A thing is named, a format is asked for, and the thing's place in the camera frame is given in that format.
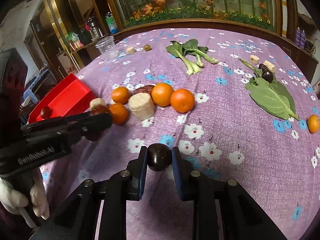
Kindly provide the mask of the white gloved left hand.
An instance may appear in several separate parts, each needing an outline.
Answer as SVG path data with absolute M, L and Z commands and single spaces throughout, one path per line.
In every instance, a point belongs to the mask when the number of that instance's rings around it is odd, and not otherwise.
M 26 212 L 25 208 L 32 204 L 33 214 L 37 218 L 47 220 L 49 217 L 49 205 L 43 185 L 43 177 L 39 168 L 32 171 L 33 186 L 27 195 L 17 191 L 9 182 L 1 179 L 1 203 L 14 215 L 22 215 L 27 225 L 35 229 L 36 220 Z

